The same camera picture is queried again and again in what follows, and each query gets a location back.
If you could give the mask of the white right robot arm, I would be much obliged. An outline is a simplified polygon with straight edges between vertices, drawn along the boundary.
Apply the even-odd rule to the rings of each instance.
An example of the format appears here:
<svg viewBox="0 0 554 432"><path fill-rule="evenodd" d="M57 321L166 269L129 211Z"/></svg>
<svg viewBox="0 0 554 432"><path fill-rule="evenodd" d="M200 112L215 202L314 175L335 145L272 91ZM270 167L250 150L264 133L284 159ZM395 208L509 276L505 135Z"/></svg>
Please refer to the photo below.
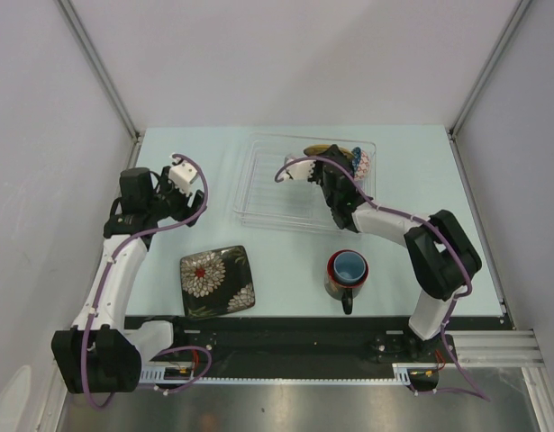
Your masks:
<svg viewBox="0 0 554 432"><path fill-rule="evenodd" d="M381 205L357 182L357 157L336 145L305 149L316 156L308 180L319 185L331 216L342 230L371 234L406 248L421 294L404 338L404 351L424 361L436 350L435 336L449 321L453 304L473 291L482 260L455 215L440 210L417 216Z"/></svg>

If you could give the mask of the black floral square plate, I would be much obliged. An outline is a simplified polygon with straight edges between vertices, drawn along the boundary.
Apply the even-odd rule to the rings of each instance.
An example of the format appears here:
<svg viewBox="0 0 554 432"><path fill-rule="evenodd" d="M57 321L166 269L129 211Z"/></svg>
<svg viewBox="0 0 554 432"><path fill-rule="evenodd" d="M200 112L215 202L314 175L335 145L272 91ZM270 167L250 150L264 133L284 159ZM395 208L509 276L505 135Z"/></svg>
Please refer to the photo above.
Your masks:
<svg viewBox="0 0 554 432"><path fill-rule="evenodd" d="M255 306L256 295L244 246L211 249L179 262L184 315L208 320Z"/></svg>

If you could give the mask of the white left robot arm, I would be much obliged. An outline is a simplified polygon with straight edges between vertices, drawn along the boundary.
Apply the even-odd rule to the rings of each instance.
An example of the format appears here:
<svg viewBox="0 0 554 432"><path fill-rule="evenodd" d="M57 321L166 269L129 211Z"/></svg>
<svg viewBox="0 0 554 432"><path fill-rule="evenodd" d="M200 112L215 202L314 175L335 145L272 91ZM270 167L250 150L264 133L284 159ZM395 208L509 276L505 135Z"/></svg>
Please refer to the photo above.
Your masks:
<svg viewBox="0 0 554 432"><path fill-rule="evenodd" d="M125 314L153 237L167 231L160 222L194 225L206 208L208 189L192 186L204 180L201 168L184 157L160 173L146 167L121 172L120 194L104 224L103 252L89 294L70 327L56 331L51 340L68 392L132 392L149 360L159 353L175 360L186 352L186 336L170 322L152 320L127 334Z"/></svg>

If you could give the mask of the clear wire dish rack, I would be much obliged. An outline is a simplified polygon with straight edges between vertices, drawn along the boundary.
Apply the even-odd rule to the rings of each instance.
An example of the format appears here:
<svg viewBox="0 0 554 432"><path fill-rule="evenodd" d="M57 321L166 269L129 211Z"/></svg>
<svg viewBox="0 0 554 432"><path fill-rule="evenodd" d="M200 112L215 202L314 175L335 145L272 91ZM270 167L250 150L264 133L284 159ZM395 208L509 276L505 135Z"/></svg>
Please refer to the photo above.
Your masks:
<svg viewBox="0 0 554 432"><path fill-rule="evenodd" d="M304 155L313 144L337 144L352 151L360 147L371 157L368 177L359 185L376 193L377 146L371 141L330 139L276 133L252 133L246 147L233 209L244 225L265 229L338 232L321 188L307 181L274 181L289 159Z"/></svg>

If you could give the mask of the blue triangle pattern bowl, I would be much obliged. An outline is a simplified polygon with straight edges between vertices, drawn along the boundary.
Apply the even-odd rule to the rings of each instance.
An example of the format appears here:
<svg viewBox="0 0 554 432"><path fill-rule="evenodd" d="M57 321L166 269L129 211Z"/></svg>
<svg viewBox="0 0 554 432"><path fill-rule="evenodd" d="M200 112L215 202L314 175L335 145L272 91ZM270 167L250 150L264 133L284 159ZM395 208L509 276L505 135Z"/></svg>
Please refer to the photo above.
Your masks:
<svg viewBox="0 0 554 432"><path fill-rule="evenodd" d="M357 181L364 181L371 171L372 161L367 151L360 147L355 147L352 151L352 166L354 171L354 178Z"/></svg>

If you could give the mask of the yellow round plate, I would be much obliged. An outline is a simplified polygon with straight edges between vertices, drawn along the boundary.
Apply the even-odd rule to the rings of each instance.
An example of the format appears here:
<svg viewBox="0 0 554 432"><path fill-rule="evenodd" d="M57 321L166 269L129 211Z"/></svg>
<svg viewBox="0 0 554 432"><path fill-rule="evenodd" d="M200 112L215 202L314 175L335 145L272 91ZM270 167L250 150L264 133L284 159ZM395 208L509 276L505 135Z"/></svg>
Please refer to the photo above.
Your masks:
<svg viewBox="0 0 554 432"><path fill-rule="evenodd" d="M319 156L321 154L328 154L330 148L337 149L341 154L343 154L348 159L353 159L353 153L347 149L338 146L337 144L313 144L309 147L303 149L303 153L306 156Z"/></svg>

